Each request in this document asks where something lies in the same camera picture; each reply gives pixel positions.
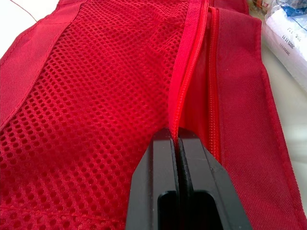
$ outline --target plastic bag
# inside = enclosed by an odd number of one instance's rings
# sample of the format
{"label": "plastic bag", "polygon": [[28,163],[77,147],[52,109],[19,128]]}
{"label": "plastic bag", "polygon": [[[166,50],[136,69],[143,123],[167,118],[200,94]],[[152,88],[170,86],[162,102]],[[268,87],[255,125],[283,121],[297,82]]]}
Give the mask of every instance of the plastic bag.
{"label": "plastic bag", "polygon": [[289,2],[277,0],[272,3],[265,15],[262,35],[272,52],[307,91],[307,14],[301,12],[299,16],[288,16],[285,6],[302,6],[293,4],[299,2],[297,0],[291,1],[292,5]]}

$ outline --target mesh panel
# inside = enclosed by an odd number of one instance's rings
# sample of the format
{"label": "mesh panel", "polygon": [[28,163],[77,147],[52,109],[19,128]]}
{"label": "mesh panel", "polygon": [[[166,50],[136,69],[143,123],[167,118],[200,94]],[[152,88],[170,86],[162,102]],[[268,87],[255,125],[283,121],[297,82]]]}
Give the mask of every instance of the mesh panel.
{"label": "mesh panel", "polygon": [[188,2],[88,1],[0,133],[0,227],[123,229]]}

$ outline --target zipper teeth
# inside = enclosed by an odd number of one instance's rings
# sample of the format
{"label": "zipper teeth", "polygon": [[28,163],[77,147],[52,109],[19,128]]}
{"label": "zipper teeth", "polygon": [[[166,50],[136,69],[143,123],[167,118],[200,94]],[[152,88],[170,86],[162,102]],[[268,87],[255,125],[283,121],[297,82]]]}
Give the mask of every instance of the zipper teeth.
{"label": "zipper teeth", "polygon": [[173,130],[172,137],[173,137],[175,146],[177,146],[178,144],[179,121],[180,121],[181,113],[182,113],[183,106],[184,106],[185,96],[187,94],[189,83],[190,83],[193,71],[195,69],[198,56],[200,54],[201,45],[202,45],[204,34],[205,34],[208,7],[209,7],[209,1],[206,0],[201,10],[199,30],[197,31],[197,34],[196,34],[196,38],[195,38],[193,49],[192,49],[190,59],[188,62],[187,70],[186,70],[186,73],[185,73],[185,76],[184,76],[184,79],[183,79],[183,82],[182,82],[182,85],[179,91],[179,96],[177,100],[177,108],[176,108],[173,128],[172,128]]}
{"label": "zipper teeth", "polygon": [[218,10],[210,7],[212,12],[211,36],[209,41],[208,77],[209,77],[209,152],[220,162],[220,133],[218,117],[218,96],[216,80],[216,50],[218,35]]}

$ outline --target red fabric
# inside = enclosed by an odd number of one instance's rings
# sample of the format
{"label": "red fabric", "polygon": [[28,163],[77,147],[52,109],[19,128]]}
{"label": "red fabric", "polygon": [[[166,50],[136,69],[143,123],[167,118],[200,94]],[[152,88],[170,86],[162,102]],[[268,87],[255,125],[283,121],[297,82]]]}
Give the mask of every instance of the red fabric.
{"label": "red fabric", "polygon": [[[243,2],[214,3],[221,161],[254,229],[304,230],[260,23]],[[17,38],[0,61],[1,229],[124,229],[131,175],[152,134],[172,120],[200,7],[65,0]],[[181,117],[204,144],[205,54]]]}

